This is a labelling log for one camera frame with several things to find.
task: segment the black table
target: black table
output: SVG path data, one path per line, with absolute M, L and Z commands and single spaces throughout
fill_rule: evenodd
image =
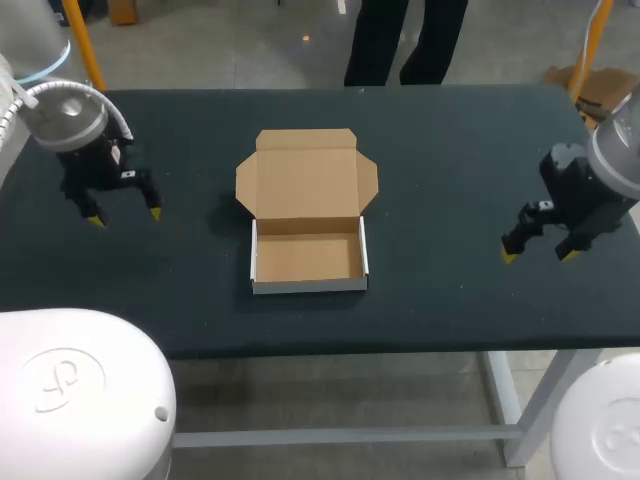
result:
M 577 259 L 547 229 L 511 266 L 500 235 L 547 197 L 538 163 L 586 130 L 553 87 L 114 92 L 164 197 L 98 195 L 106 231 L 58 190 L 30 141 L 0 191 L 0 310 L 79 307 L 147 332 L 170 358 L 591 348 L 640 344 L 630 219 Z M 379 166 L 365 211 L 366 293 L 253 296 L 235 167 L 263 128 L 349 127 Z

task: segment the gray floor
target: gray floor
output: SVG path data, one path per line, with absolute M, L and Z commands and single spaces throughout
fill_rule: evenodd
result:
M 359 1 L 140 0 L 142 23 L 90 26 L 110 88 L 339 87 Z M 537 82 L 572 63 L 594 1 L 470 0 L 447 82 Z M 410 15 L 389 80 L 419 34 Z M 617 2 L 596 67 L 640 72 L 640 9 Z M 24 139 L 0 156 L 0 180 Z M 522 403 L 553 352 L 510 354 Z M 606 356 L 619 354 L 611 350 Z M 179 431 L 491 420 L 475 354 L 176 362 Z M 552 480 L 548 446 L 504 468 L 492 442 L 180 450 L 173 479 L 430 478 Z

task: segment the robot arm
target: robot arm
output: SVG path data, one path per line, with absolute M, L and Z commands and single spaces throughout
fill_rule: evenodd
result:
M 591 248 L 613 232 L 640 200 L 640 86 L 593 132 L 586 148 L 554 146 L 540 163 L 550 201 L 526 204 L 516 227 L 502 236 L 505 261 L 543 235 L 545 225 L 563 225 L 567 237 L 556 247 L 559 260 Z
M 19 115 L 36 141 L 57 155 L 65 172 L 61 190 L 83 218 L 107 224 L 90 190 L 135 187 L 159 220 L 161 199 L 151 171 L 130 165 L 131 130 L 116 106 L 86 84 L 70 50 L 46 0 L 0 2 L 0 54 L 21 87 L 0 119 L 0 150 Z

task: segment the black pants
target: black pants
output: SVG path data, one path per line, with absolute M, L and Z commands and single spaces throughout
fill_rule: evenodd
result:
M 409 0 L 362 0 L 345 87 L 384 85 Z M 456 48 L 467 0 L 425 0 L 422 31 L 400 71 L 403 85 L 440 84 Z

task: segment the open cardboard box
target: open cardboard box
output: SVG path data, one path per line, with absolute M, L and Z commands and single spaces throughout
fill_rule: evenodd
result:
M 360 214 L 377 193 L 351 130 L 263 130 L 236 170 L 236 197 L 255 216 L 253 293 L 366 290 Z

